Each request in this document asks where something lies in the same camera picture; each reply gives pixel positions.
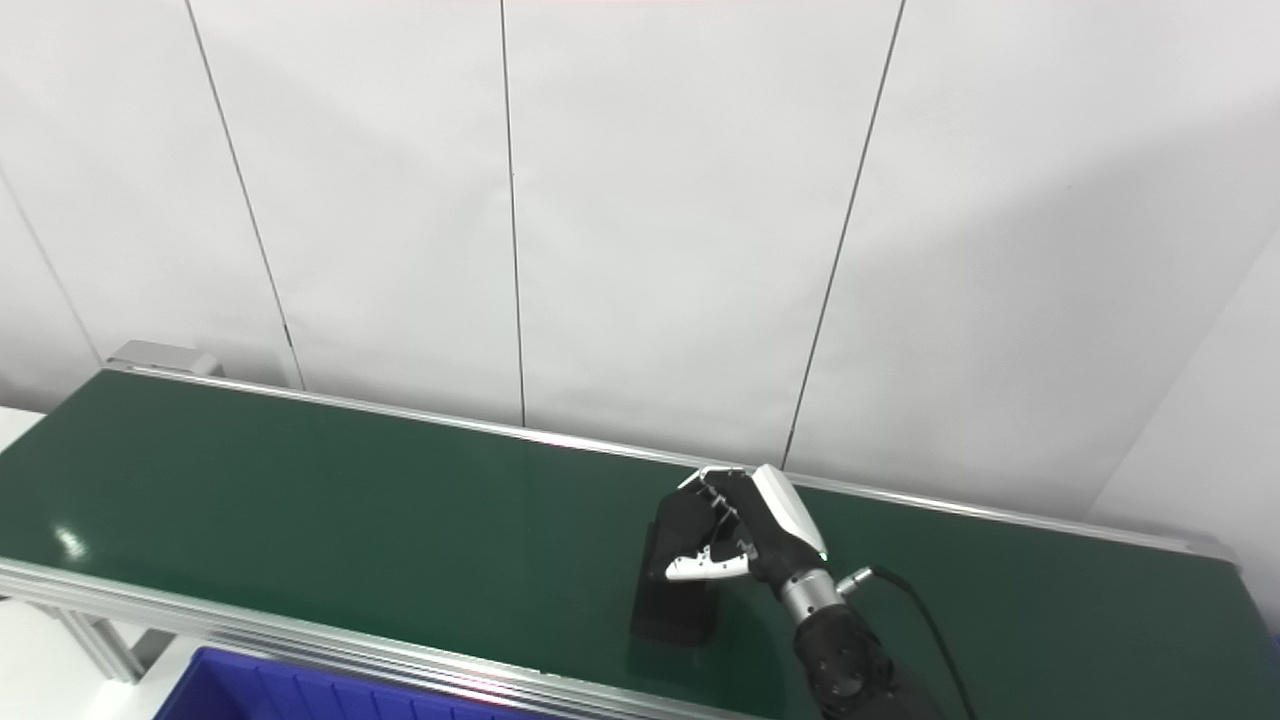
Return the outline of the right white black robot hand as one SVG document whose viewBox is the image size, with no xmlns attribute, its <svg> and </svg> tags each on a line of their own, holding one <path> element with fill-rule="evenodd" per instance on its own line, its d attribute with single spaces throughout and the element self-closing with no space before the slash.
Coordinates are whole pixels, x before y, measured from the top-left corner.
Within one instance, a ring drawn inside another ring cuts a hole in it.
<svg viewBox="0 0 1280 720">
<path fill-rule="evenodd" d="M 827 547 L 794 483 L 776 466 L 705 466 L 659 503 L 650 578 L 721 582 L 753 577 L 773 592 L 822 569 Z"/>
</svg>

